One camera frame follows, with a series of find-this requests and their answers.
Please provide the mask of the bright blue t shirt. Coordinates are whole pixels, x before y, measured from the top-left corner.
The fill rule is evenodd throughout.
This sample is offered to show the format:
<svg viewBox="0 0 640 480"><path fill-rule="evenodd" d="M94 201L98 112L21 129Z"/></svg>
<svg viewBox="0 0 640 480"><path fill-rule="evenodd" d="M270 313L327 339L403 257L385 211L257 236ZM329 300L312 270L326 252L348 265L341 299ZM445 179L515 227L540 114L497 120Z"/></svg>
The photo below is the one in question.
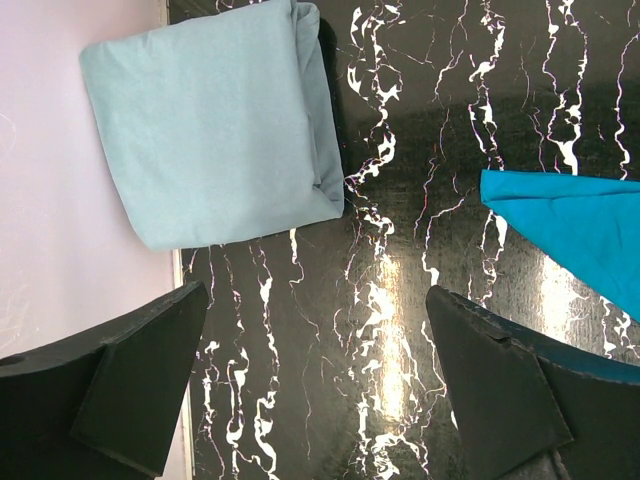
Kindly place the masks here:
<svg viewBox="0 0 640 480"><path fill-rule="evenodd" d="M556 263L639 318L637 181L485 170L480 195Z"/></svg>

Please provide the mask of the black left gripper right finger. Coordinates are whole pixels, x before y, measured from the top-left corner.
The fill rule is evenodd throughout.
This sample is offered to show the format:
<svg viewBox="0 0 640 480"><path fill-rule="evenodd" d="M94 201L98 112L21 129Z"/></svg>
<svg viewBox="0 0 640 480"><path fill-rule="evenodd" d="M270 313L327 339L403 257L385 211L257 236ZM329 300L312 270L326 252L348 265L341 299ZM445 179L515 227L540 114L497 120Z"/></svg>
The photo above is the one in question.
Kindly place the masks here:
<svg viewBox="0 0 640 480"><path fill-rule="evenodd" d="M471 478L638 478L637 366L440 286L426 310Z"/></svg>

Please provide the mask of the folded light blue t shirt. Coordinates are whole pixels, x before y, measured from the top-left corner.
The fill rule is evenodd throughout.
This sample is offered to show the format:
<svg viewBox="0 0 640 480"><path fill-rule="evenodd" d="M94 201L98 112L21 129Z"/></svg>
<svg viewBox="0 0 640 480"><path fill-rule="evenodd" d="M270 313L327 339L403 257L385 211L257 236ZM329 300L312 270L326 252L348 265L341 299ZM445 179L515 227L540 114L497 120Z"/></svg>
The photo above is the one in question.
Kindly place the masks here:
<svg viewBox="0 0 640 480"><path fill-rule="evenodd" d="M264 1L86 47L108 167L151 250L339 218L343 169L308 2Z"/></svg>

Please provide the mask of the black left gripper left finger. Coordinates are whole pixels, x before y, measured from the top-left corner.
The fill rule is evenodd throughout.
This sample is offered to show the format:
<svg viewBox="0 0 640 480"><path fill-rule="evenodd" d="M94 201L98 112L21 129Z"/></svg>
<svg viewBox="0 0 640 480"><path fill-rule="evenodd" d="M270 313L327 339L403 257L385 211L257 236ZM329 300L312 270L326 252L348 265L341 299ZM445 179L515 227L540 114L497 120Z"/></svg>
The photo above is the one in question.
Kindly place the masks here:
<svg viewBox="0 0 640 480"><path fill-rule="evenodd" d="M2 359L2 478L162 476L208 302L192 282Z"/></svg>

